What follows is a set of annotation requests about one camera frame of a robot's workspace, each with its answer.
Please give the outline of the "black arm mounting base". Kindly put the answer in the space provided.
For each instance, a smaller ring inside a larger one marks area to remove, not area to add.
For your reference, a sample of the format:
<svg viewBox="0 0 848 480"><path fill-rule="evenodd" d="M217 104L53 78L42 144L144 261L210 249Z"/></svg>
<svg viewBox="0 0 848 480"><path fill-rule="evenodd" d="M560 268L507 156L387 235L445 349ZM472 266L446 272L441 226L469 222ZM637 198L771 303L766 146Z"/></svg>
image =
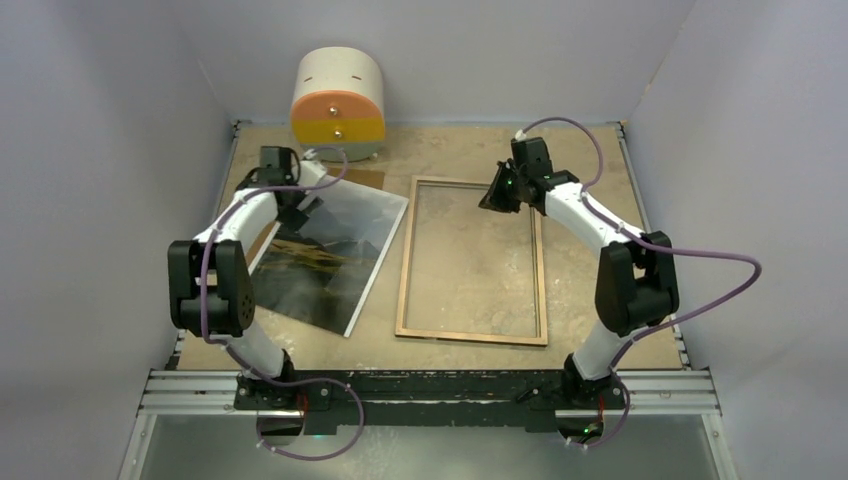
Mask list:
<svg viewBox="0 0 848 480"><path fill-rule="evenodd" d="M557 369L299 370L277 385L243 375L236 381L236 410L291 413L308 435L363 424L597 436L604 414L625 405L611 380L583 384Z"/></svg>

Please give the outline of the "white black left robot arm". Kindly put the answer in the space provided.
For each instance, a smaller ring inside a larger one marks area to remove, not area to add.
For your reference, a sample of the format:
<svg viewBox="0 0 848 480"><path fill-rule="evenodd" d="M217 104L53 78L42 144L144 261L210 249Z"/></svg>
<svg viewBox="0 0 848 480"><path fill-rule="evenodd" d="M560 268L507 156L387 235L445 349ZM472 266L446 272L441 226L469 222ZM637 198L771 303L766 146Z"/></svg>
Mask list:
<svg viewBox="0 0 848 480"><path fill-rule="evenodd" d="M243 375L261 380L259 395L272 408L297 399L298 382L288 353L255 321L256 300L248 250L264 229L281 220L302 226L310 193L336 183L315 149L264 146L258 166L237 184L230 204L190 240L167 250L172 324L224 350Z"/></svg>

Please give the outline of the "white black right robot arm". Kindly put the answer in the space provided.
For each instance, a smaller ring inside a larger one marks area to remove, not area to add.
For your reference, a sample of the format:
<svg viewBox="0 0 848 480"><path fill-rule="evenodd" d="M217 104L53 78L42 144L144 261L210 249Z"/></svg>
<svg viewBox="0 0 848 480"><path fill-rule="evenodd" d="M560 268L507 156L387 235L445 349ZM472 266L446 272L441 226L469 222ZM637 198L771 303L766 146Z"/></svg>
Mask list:
<svg viewBox="0 0 848 480"><path fill-rule="evenodd" d="M517 213L527 205L574 234L598 260L594 304L598 316L583 345L564 363L561 392L584 407L610 377L616 355L636 334L659 325L679 308L670 239L622 221L568 170L555 170L540 137L516 138L512 156L497 165L482 209Z"/></svg>

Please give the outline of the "mountain landscape photo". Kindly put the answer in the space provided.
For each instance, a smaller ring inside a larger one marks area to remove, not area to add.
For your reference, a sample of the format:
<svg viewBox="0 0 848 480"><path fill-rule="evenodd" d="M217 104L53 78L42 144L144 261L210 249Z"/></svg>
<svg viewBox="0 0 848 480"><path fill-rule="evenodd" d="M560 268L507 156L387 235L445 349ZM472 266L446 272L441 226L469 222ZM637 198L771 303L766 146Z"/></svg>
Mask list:
<svg viewBox="0 0 848 480"><path fill-rule="evenodd" d="M407 210L408 199L341 180L299 232L280 224L252 265L256 305L348 337Z"/></svg>

